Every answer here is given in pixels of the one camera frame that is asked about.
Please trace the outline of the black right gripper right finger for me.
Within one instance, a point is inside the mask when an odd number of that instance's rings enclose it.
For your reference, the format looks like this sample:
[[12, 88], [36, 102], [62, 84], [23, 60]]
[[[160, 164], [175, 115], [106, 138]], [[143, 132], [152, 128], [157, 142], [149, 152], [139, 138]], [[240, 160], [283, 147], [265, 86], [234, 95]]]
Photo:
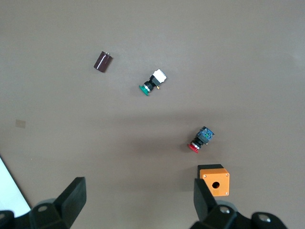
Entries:
[[203, 179], [194, 180], [193, 202], [198, 221], [193, 229], [251, 229], [250, 219], [227, 204], [218, 204]]

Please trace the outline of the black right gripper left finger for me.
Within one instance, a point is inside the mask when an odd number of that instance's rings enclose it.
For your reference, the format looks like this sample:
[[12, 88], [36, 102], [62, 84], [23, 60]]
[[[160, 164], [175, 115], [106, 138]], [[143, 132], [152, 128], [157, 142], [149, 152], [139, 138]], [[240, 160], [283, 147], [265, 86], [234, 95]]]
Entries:
[[86, 203], [86, 180], [75, 178], [52, 202], [36, 205], [30, 212], [33, 229], [69, 229]]

